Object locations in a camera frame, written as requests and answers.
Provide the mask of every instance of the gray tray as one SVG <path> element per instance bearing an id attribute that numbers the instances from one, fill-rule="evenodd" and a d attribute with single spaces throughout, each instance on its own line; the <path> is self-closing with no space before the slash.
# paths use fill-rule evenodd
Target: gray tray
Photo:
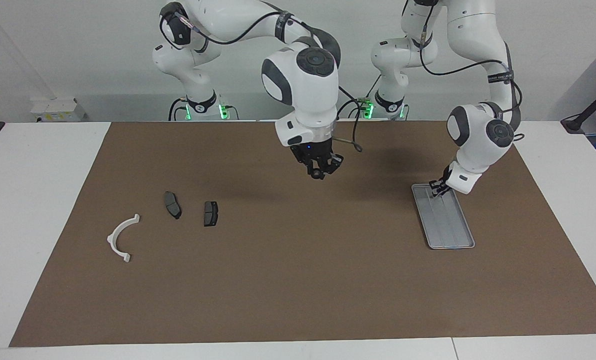
<path id="1" fill-rule="evenodd" d="M 453 189 L 435 198 L 429 184 L 414 184 L 411 190 L 429 248 L 471 249 L 476 246 Z"/>

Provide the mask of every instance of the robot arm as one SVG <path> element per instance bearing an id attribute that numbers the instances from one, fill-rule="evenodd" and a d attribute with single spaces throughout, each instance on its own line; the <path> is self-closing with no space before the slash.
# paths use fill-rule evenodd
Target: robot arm
<path id="1" fill-rule="evenodd" d="M 323 179 L 339 168 L 343 157 L 332 151 L 332 132 L 340 47 L 332 35 L 258 0 L 172 2 L 161 11 L 160 26 L 167 43 L 156 48 L 154 61 L 184 84 L 196 112 L 215 108 L 218 95 L 209 76 L 195 67 L 218 57 L 220 45 L 256 37 L 275 37 L 288 44 L 264 59 L 261 75 L 272 98 L 294 107 L 276 122 L 280 143 L 291 148 L 312 178 Z"/>
<path id="2" fill-rule="evenodd" d="M 469 194 L 509 150 L 520 125 L 511 55 L 496 25 L 495 0 L 408 0 L 401 19 L 405 37 L 381 41 L 373 48 L 372 61 L 382 75 L 375 100 L 390 119 L 398 117 L 408 85 L 403 69 L 426 68 L 438 54 L 431 30 L 442 6 L 448 11 L 449 46 L 461 57 L 482 62 L 491 100 L 451 112 L 447 130 L 460 150 L 442 178 L 431 185 L 436 195 L 449 189 Z"/>
<path id="3" fill-rule="evenodd" d="M 445 0 L 444 4 L 449 46 L 461 57 L 482 63 L 491 100 L 451 112 L 447 130 L 460 149 L 442 178 L 431 185 L 438 195 L 449 188 L 469 194 L 483 173 L 511 148 L 521 114 L 509 47 L 496 25 L 495 0 Z"/>

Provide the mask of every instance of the white plastic bracket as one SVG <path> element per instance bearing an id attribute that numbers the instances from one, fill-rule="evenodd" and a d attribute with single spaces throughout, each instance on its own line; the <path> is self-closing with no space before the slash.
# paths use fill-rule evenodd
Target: white plastic bracket
<path id="1" fill-rule="evenodd" d="M 113 250 L 114 253 L 122 256 L 122 259 L 124 260 L 125 263 L 129 262 L 129 259 L 131 259 L 131 255 L 129 255 L 126 252 L 122 252 L 120 250 L 118 250 L 117 246 L 116 246 L 116 240 L 118 240 L 118 235 L 120 235 L 120 233 L 125 230 L 126 228 L 128 228 L 130 225 L 134 225 L 137 224 L 140 221 L 140 215 L 136 214 L 133 218 L 131 219 L 126 219 L 125 221 L 123 221 L 122 223 L 120 223 L 120 225 L 118 225 L 115 230 L 113 230 L 113 232 L 111 233 L 111 235 L 109 235 L 108 237 L 106 237 L 106 242 L 109 243 L 109 245 L 111 245 L 111 249 Z"/>

